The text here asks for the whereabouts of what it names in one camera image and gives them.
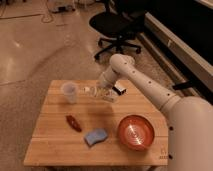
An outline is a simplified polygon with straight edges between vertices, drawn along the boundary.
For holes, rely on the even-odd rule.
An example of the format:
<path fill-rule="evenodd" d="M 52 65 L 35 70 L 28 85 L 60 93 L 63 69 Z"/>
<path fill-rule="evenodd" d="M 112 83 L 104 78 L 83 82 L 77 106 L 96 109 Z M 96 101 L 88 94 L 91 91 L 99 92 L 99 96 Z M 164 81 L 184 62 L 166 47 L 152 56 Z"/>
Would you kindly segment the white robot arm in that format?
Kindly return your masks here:
<path fill-rule="evenodd" d="M 98 87 L 110 89 L 127 78 L 167 119 L 168 171 L 213 171 L 213 105 L 201 97 L 180 97 L 134 67 L 134 59 L 114 54 Z"/>

